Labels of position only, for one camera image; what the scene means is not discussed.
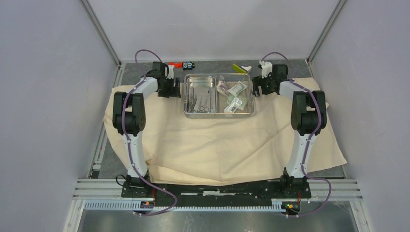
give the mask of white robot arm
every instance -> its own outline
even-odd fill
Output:
[[[277,93],[285,96],[292,101],[291,124],[295,130],[294,142],[291,158],[289,159],[284,175],[286,178],[298,179],[305,178],[307,173],[308,160],[313,144],[320,133],[320,130],[326,126],[326,107],[325,97],[322,91],[313,91],[315,99],[312,99],[310,93],[302,86],[287,78],[288,67],[286,65],[272,65],[270,62],[259,61],[262,69],[261,76],[253,78],[253,94],[260,96],[262,94]],[[316,111],[308,111],[307,107],[316,110],[314,101],[319,106],[321,115],[321,126],[311,135],[318,125],[318,115]]]
[[[136,90],[134,90],[133,93],[143,94],[144,100],[146,100],[148,96],[151,95],[152,93],[155,93],[157,89],[158,89],[157,80],[152,77],[147,77],[145,83],[139,86]],[[129,134],[129,138],[131,140],[131,156],[134,161],[134,164],[131,164],[131,161],[129,160],[127,174],[132,177],[138,177],[137,173],[135,173],[135,170],[132,167],[133,165],[135,165],[137,171],[142,176],[145,176],[146,172],[148,171],[148,167],[145,163],[144,151],[142,147],[142,133],[143,131],[140,131],[136,136],[134,136],[133,134]],[[128,152],[128,149],[127,149],[128,141],[127,141],[127,137],[125,136],[125,134],[122,135],[122,140],[124,141],[124,145],[126,147],[125,150]]]
[[[136,85],[137,87],[130,89],[128,92],[116,92],[114,94],[113,126],[121,134],[128,153],[129,165],[127,174],[135,178],[139,178],[136,171],[141,176],[145,176],[148,171],[142,145],[142,134],[146,122],[144,100],[155,92],[158,92],[158,96],[167,98],[181,96],[179,92],[179,78],[174,78],[173,65],[154,62],[152,70],[146,76],[149,77],[140,80],[140,82],[144,82],[143,84]],[[123,131],[122,107],[130,91],[132,93],[126,102],[126,106],[127,108],[132,106],[132,111],[125,112],[125,131]],[[130,143],[131,152],[128,150],[128,143]]]

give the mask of cable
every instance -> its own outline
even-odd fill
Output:
[[[297,192],[297,201],[296,203],[300,203],[300,201],[302,200],[302,195],[300,194],[300,191]]]
[[[283,54],[281,54],[281,53],[279,53],[279,52],[271,52],[271,53],[268,53],[266,56],[264,56],[264,57],[261,59],[261,61],[264,61],[265,58],[268,57],[268,56],[271,55],[271,54],[278,54],[278,55],[282,56],[282,57],[286,60],[286,63],[289,65],[290,69],[292,70],[292,75],[295,76],[295,71],[294,71],[294,69],[293,69],[292,64],[289,62],[289,60],[288,60],[288,58],[286,58],[286,56],[284,56]],[[301,86],[300,84],[296,83],[295,80],[293,80],[292,78],[290,78],[289,81],[290,81],[290,83],[292,83],[293,85],[295,85],[295,86],[301,88],[302,90],[306,91],[306,92],[311,96],[311,98],[313,99],[313,103],[315,104],[315,107],[316,107],[316,112],[318,113],[318,125],[316,126],[315,130],[313,130],[312,134],[310,134],[310,136],[307,138],[307,143],[306,143],[305,151],[304,151],[304,153],[303,153],[303,160],[302,160],[302,165],[301,165],[301,167],[302,167],[302,173],[303,173],[303,175],[305,175],[308,179],[325,181],[325,182],[327,182],[327,184],[329,185],[329,193],[327,194],[327,197],[326,197],[326,199],[324,200],[324,202],[323,202],[318,208],[316,208],[315,210],[310,211],[310,212],[308,212],[308,213],[300,214],[300,215],[297,215],[297,216],[290,216],[290,215],[289,215],[290,217],[293,217],[293,218],[295,217],[295,218],[297,218],[297,217],[307,216],[307,215],[313,214],[313,213],[317,212],[318,210],[320,210],[321,208],[323,208],[323,206],[329,201],[330,194],[332,193],[332,184],[330,183],[329,180],[327,180],[327,179],[325,179],[325,178],[312,177],[312,176],[308,175],[308,174],[305,172],[305,161],[306,161],[306,156],[308,155],[308,151],[307,151],[307,150],[308,150],[309,145],[310,145],[310,140],[311,140],[311,138],[313,137],[313,135],[319,130],[320,126],[322,125],[322,118],[321,118],[320,111],[319,111],[319,104],[318,104],[317,100],[315,99],[315,96],[313,95],[312,91],[310,91],[309,89],[307,89],[307,88]]]
[[[122,178],[124,178],[124,180],[125,180],[125,176],[124,176],[124,175],[121,175],[121,174],[119,174],[119,175],[116,176],[116,183],[117,183],[119,186],[123,187],[124,185],[122,185],[122,184],[120,184],[120,183],[118,182],[118,177],[119,177],[119,176],[121,176]]]
[[[299,211],[296,211],[296,210],[294,210],[294,209],[291,209],[291,208],[289,208],[289,210],[290,210],[290,211],[292,211],[292,212],[294,212],[294,213],[297,213],[297,214],[299,214]]]
[[[150,52],[150,53],[154,54],[154,55],[160,60],[160,62],[162,62],[162,60],[161,60],[161,59],[157,56],[157,54],[155,54],[154,52],[152,52],[152,51],[150,51],[150,50],[147,50],[147,49],[141,49],[141,50],[138,50],[138,51],[135,53],[135,63],[136,63],[136,64],[138,64],[138,62],[137,62],[137,54],[140,53],[140,52],[142,52],[142,51]],[[158,212],[152,213],[152,214],[140,214],[140,216],[143,216],[143,217],[145,217],[145,216],[154,216],[154,215],[162,214],[162,213],[164,213],[165,211],[167,211],[167,210],[173,208],[173,207],[176,205],[176,203],[178,202],[178,199],[176,198],[176,195],[174,195],[173,193],[171,193],[171,192],[169,192],[169,191],[167,191],[167,190],[161,189],[160,187],[155,186],[155,185],[149,183],[147,180],[145,180],[144,177],[138,172],[137,168],[135,167],[134,160],[132,159],[132,155],[131,155],[131,140],[130,140],[129,135],[126,133],[126,130],[125,130],[125,109],[127,108],[127,101],[128,101],[128,98],[130,97],[130,95],[131,95],[138,87],[140,87],[143,83],[145,83],[145,81],[146,81],[146,75],[144,74],[143,79],[141,79],[141,80],[134,86],[134,88],[132,88],[132,89],[127,93],[127,95],[125,96],[124,104],[123,104],[123,106],[122,106],[122,115],[121,115],[122,131],[124,131],[124,134],[125,134],[125,136],[127,137],[128,156],[129,156],[129,158],[130,158],[131,166],[132,166],[132,168],[134,169],[134,171],[137,173],[138,177],[139,177],[142,181],[144,181],[147,185],[149,185],[149,186],[153,187],[154,189],[157,189],[157,190],[159,190],[159,191],[161,191],[161,192],[164,192],[164,193],[170,195],[171,197],[173,197],[173,198],[174,198],[174,203],[173,203],[171,206],[169,206],[169,207],[167,207],[167,208],[165,208],[165,209],[163,209],[163,210],[160,210],[160,211],[158,211]]]

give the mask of yellow object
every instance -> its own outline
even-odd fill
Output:
[[[239,66],[236,65],[236,64],[233,64],[233,65],[232,65],[232,68],[233,68],[235,71],[237,71],[238,73],[247,73],[246,70],[242,69],[241,67],[239,67]]]

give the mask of stainless steel tray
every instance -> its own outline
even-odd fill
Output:
[[[212,76],[190,76],[185,79],[184,113],[201,118],[218,111],[216,79]]]
[[[248,85],[240,95],[248,99],[244,110],[227,114],[223,110],[228,106],[228,98],[217,92],[220,77],[225,79],[229,87],[238,81]],[[253,113],[252,86],[249,75],[242,73],[225,74],[188,74],[184,78],[183,112],[188,118],[247,118]]]

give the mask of white wall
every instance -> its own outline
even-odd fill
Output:
[[[61,231],[116,66],[80,1],[0,1],[0,231]]]
[[[313,74],[377,232],[409,231],[410,1],[351,0]]]
[[[121,60],[307,58],[337,0],[90,0]],[[154,60],[141,54],[142,60]]]

